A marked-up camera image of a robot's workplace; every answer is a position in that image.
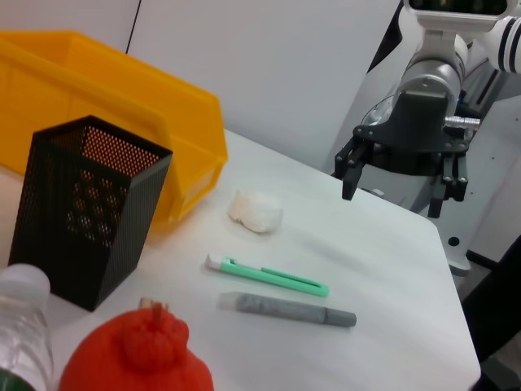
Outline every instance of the green box cutter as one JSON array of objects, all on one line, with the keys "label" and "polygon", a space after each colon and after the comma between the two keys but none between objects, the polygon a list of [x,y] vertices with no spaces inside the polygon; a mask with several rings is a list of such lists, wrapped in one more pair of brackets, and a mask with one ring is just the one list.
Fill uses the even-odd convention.
[{"label": "green box cutter", "polygon": [[312,279],[305,279],[296,275],[289,275],[281,271],[268,269],[262,267],[256,269],[254,267],[245,266],[237,263],[237,261],[230,257],[219,257],[213,254],[208,254],[206,258],[206,266],[210,269],[224,271],[232,275],[240,275],[247,279],[256,279],[265,283],[271,283],[295,291],[309,293],[310,295],[326,297],[329,294],[329,288],[323,283],[313,281]]}]

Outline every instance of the table surface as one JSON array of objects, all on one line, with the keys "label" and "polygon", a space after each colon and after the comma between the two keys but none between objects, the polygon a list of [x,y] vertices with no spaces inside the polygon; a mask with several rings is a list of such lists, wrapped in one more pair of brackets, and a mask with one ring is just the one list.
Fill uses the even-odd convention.
[{"label": "table surface", "polygon": [[[190,349],[216,390],[467,390],[479,364],[436,227],[364,191],[341,198],[341,181],[226,133],[230,162],[216,189],[168,236],[149,236],[138,268],[92,314],[51,296],[55,384],[95,327],[168,301],[190,328]],[[7,262],[21,177],[0,173],[0,255]],[[278,197],[282,226],[257,235],[226,210],[237,189]],[[223,253],[327,284],[327,298],[206,270]],[[217,307],[250,292],[357,314],[351,329],[240,314]]]}]

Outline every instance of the marker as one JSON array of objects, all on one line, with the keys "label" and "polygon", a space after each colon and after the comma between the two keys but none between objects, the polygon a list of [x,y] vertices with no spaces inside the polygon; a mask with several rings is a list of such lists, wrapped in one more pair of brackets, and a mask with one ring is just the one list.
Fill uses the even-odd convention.
[{"label": "marker", "polygon": [[309,323],[330,324],[338,327],[352,327],[357,324],[357,316],[350,312],[298,303],[296,301],[257,296],[250,293],[239,294],[235,301],[235,309],[249,314],[268,315]]},{"label": "marker", "polygon": [[210,269],[224,271],[225,273],[231,273],[232,275],[240,275],[247,279],[256,279],[265,283],[278,285],[279,287],[309,293],[310,295],[326,297],[329,294],[329,288],[323,283],[297,277],[296,275],[289,275],[288,273],[268,269],[266,267],[256,269],[250,266],[245,266],[242,263],[237,263],[235,259],[230,257],[219,257],[213,254],[208,254],[206,258],[206,266]]}]

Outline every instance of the white cotton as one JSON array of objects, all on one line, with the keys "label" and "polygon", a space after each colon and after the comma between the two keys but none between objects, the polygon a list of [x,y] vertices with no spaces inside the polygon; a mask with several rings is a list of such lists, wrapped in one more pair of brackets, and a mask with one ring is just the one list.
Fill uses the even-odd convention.
[{"label": "white cotton", "polygon": [[274,231],[282,222],[282,208],[278,200],[254,191],[237,191],[228,215],[258,234]]}]

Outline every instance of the yellow plastic bin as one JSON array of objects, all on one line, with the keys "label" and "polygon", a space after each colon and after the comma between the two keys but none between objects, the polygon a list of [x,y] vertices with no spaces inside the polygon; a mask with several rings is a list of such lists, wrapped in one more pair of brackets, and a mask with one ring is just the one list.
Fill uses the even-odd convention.
[{"label": "yellow plastic bin", "polygon": [[23,174],[34,131],[89,114],[173,151],[156,229],[203,198],[228,159],[215,95],[76,32],[0,32],[0,164]]}]

